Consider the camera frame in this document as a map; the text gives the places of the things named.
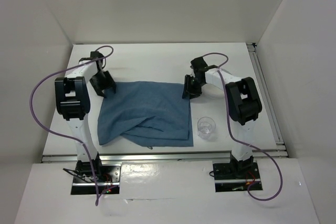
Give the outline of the blue cloth napkin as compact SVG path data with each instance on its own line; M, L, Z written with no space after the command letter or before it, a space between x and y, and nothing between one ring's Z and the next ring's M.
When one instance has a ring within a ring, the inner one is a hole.
M118 82L117 91L104 93L97 123L98 141L117 137L142 147L192 147L193 129L184 86L166 82Z

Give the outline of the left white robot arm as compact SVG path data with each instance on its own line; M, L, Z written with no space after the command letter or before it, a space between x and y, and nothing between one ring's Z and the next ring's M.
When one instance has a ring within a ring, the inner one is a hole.
M117 89L111 74L103 69L103 58L100 52L92 51L90 57L79 60L79 68L54 82L57 112L66 120L72 137L76 138L77 175L85 175L93 182L103 177L104 169L89 129L91 103L87 84L91 84L96 94L103 98L106 90L116 92Z

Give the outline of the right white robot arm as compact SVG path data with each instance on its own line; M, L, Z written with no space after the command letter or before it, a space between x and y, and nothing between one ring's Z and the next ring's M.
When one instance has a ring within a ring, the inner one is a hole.
M262 111L259 93L253 78L232 75L215 65L191 66L192 73L184 79L182 98L197 98L202 86L211 84L224 92L227 123L234 146L230 152L228 173L240 178L252 168L253 130Z

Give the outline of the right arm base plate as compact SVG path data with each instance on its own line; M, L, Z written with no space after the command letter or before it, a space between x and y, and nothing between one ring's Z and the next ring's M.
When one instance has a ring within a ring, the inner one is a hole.
M251 186L251 191L263 190L256 162L253 162L250 168L239 173L234 173L229 163L213 163L212 167L209 175L214 179L217 193L247 191L248 186Z

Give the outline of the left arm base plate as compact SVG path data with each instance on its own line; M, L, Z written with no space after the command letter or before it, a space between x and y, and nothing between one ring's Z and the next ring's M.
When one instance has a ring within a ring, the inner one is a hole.
M78 165L75 169L63 168L64 172L72 177L71 195L95 195L96 188L93 173L90 168L80 171ZM121 164L101 166L95 171L99 194L119 194Z

